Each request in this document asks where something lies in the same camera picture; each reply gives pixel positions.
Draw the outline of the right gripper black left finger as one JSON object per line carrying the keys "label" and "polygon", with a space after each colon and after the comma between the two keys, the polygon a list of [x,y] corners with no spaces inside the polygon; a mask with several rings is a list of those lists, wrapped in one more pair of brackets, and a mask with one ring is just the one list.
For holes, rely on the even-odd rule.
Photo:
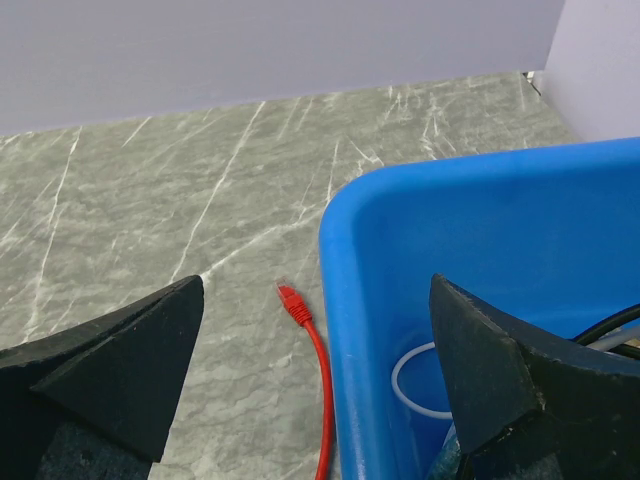
{"label": "right gripper black left finger", "polygon": [[147,478],[162,459],[203,311],[193,275],[2,350],[2,478]]}

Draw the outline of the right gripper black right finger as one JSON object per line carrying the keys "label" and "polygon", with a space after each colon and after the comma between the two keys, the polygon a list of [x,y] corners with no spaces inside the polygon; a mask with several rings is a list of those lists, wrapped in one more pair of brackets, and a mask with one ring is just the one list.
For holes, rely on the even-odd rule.
{"label": "right gripper black right finger", "polygon": [[638,361],[526,323],[442,275],[429,310],[476,478],[638,478]]}

